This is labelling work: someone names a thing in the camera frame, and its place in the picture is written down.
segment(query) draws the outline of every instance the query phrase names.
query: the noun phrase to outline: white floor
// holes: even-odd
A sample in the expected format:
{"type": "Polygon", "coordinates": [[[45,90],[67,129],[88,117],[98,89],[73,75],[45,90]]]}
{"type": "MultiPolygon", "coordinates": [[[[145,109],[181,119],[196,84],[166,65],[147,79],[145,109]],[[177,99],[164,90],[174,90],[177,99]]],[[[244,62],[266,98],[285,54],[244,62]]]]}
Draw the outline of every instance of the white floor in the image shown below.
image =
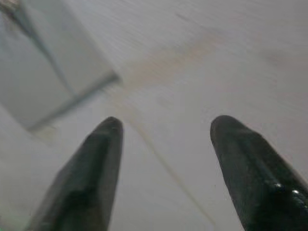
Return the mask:
{"type": "Polygon", "coordinates": [[[243,230],[209,138],[227,114],[308,180],[308,1],[67,0],[123,83],[35,133],[0,109],[0,224],[21,230],[103,119],[124,122],[111,231],[243,230]]]}

